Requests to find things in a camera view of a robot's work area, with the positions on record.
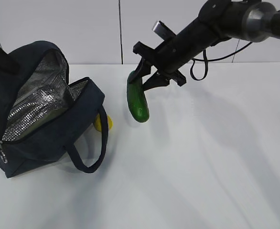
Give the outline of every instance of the silver foil lining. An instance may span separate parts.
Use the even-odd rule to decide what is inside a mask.
[[[50,52],[19,90],[8,116],[3,141],[16,141],[65,112],[87,82],[69,87],[67,63],[58,52]]]

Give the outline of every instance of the zipper pull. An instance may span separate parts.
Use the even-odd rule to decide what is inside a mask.
[[[7,160],[7,158],[6,158],[6,156],[5,156],[5,153],[4,153],[4,151],[3,151],[2,144],[3,144],[3,142],[0,141],[0,157],[1,157],[2,161],[3,161],[5,164],[7,164],[7,163],[8,163],[8,160]]]

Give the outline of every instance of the yellow object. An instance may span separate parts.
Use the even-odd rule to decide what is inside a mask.
[[[108,115],[107,115],[107,119],[108,119],[108,129],[111,130],[111,128],[113,126],[112,120]],[[93,125],[97,131],[102,132],[101,119],[100,119],[99,114],[97,115],[96,119],[94,120]]]

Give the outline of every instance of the white table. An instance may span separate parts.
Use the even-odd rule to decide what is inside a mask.
[[[126,102],[135,65],[72,65],[71,82],[89,76],[106,95],[105,162],[93,175],[66,155],[11,179],[0,170],[0,229],[280,229],[280,63],[209,66],[202,82],[186,66],[185,86],[148,91],[139,124]],[[100,133],[76,145],[91,163]]]

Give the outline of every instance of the white wall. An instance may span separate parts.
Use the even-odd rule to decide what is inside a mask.
[[[70,63],[121,63],[116,0],[0,0],[6,52],[37,40],[54,42]]]
[[[138,63],[133,45],[156,47],[151,31],[161,20],[179,32],[195,19],[206,0],[121,0],[124,63]],[[269,0],[280,9],[280,0]],[[35,40],[56,43],[70,63],[121,63],[118,0],[0,0],[0,42],[10,52]],[[232,39],[208,49],[208,58],[236,50]],[[232,62],[228,58],[222,62]],[[280,62],[280,41],[270,38],[235,56],[234,62]]]

